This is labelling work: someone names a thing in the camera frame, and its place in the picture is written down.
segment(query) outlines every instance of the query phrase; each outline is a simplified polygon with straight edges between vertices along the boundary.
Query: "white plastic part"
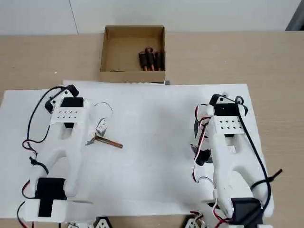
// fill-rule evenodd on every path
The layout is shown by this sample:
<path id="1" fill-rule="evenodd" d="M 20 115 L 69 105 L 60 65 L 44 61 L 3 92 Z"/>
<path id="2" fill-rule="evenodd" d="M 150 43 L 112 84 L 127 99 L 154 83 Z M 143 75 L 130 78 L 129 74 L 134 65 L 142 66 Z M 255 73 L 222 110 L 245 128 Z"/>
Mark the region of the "white plastic part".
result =
<path id="1" fill-rule="evenodd" d="M 38 217 L 39 204 L 39 199 L 26 200 L 23 212 L 24 220 L 55 223 L 70 221 L 92 223 L 96 219 L 94 205 L 91 202 L 55 199 L 52 205 L 51 217 Z"/>
<path id="2" fill-rule="evenodd" d="M 92 224 L 87 223 L 69 223 L 67 228 L 94 228 Z"/>
<path id="3" fill-rule="evenodd" d="M 193 218 L 188 219 L 184 228 L 195 228 L 194 219 Z"/>
<path id="4" fill-rule="evenodd" d="M 213 181 L 218 191 L 218 205 L 228 218 L 233 215 L 231 197 L 233 193 L 229 186 L 233 171 L 238 172 L 247 182 L 248 186 L 263 180 L 262 169 L 252 150 L 250 143 L 237 116 L 213 116 L 207 126 L 209 143 L 214 165 Z M 225 134 L 234 134 L 232 143 L 235 153 L 228 148 Z M 263 205 L 267 196 L 265 184 L 258 185 L 253 196 Z M 274 202 L 271 197 L 264 215 L 269 217 L 274 210 Z"/>
<path id="5" fill-rule="evenodd" d="M 212 105 L 207 105 L 206 114 L 207 114 L 207 116 L 213 116 L 214 115 L 214 107 Z"/>
<path id="6" fill-rule="evenodd" d="M 110 228 L 110 226 L 104 218 L 101 218 L 94 228 Z"/>
<path id="7" fill-rule="evenodd" d="M 82 150 L 87 140 L 89 113 L 92 104 L 88 100 L 84 100 L 83 107 L 60 107 L 64 97 L 71 97 L 69 91 L 65 92 L 54 99 L 56 102 L 48 135 L 42 151 L 37 156 L 37 161 L 45 164 L 50 170 L 60 158 L 67 157 L 70 165 L 64 190 L 67 197 L 72 197 L 77 193 L 77 181 L 82 165 Z M 74 127 L 66 129 L 64 123 L 74 123 Z M 41 166 L 32 167 L 30 187 L 33 193 L 36 191 L 38 179 L 46 177 L 46 175 Z"/>

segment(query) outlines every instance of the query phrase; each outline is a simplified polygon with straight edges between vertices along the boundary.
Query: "metal rod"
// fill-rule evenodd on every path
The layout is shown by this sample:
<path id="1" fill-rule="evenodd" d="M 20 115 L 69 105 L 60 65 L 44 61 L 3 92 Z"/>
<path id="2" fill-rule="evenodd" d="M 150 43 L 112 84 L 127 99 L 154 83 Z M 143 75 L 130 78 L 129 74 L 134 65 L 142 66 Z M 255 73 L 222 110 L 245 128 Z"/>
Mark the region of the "metal rod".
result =
<path id="1" fill-rule="evenodd" d="M 95 139 L 96 139 L 97 141 L 100 141 L 100 142 L 102 142 L 102 143 L 106 143 L 106 144 L 109 144 L 109 145 L 118 147 L 118 148 L 120 148 L 120 149 L 123 147 L 123 145 L 120 144 L 120 143 L 114 142 L 114 141 L 109 140 L 109 139 L 106 139 L 106 138 L 104 138 L 104 137 L 100 137 L 100 136 L 98 136 L 98 135 L 95 136 Z"/>

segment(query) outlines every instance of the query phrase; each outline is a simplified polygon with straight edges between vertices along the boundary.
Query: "white paper sheet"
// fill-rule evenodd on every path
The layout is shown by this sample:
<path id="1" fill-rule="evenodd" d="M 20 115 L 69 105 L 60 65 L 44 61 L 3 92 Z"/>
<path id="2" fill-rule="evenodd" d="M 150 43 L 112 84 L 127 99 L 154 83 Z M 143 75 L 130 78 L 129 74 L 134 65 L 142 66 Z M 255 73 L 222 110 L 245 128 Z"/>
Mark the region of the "white paper sheet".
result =
<path id="1" fill-rule="evenodd" d="M 260 150 L 260 140 L 247 85 L 137 85 L 75 82 L 79 96 L 109 103 L 114 111 L 105 137 L 123 144 L 117 149 L 103 143 L 83 151 L 78 199 L 96 205 L 99 215 L 187 214 L 201 200 L 211 199 L 208 182 L 191 178 L 194 154 L 194 108 L 214 93 L 243 96 L 249 108 L 249 131 Z M 45 90 L 6 91 L 0 109 L 0 218 L 14 218 L 28 180 L 29 151 L 21 147 L 29 116 Z M 33 119 L 31 137 L 41 139 L 50 116 L 43 105 Z M 50 176 L 66 177 L 67 161 L 60 160 Z M 212 165 L 197 176 L 212 175 Z"/>

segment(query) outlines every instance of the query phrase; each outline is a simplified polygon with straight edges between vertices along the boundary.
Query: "white wall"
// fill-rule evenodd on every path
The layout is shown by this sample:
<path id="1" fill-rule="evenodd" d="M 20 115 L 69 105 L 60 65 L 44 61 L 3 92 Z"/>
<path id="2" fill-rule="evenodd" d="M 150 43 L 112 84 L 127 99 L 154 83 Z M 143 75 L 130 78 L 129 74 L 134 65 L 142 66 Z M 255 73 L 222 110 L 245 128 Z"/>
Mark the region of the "white wall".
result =
<path id="1" fill-rule="evenodd" d="M 0 35 L 76 33 L 68 0 L 0 0 Z"/>
<path id="2" fill-rule="evenodd" d="M 78 30 L 163 24 L 170 31 L 285 30 L 300 0 L 71 0 Z"/>
<path id="3" fill-rule="evenodd" d="M 79 33 L 109 24 L 168 31 L 285 30 L 301 0 L 70 0 Z M 0 0 L 0 34 L 75 34 L 68 0 Z"/>

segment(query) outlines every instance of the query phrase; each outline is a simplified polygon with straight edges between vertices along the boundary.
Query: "white bracket with holes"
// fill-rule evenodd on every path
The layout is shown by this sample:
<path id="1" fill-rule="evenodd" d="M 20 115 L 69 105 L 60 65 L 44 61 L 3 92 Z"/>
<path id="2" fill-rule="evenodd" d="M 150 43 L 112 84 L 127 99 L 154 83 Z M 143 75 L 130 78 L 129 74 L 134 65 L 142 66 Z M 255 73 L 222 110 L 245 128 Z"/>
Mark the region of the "white bracket with holes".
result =
<path id="1" fill-rule="evenodd" d="M 244 134 L 237 116 L 213 116 L 215 131 L 219 134 Z"/>

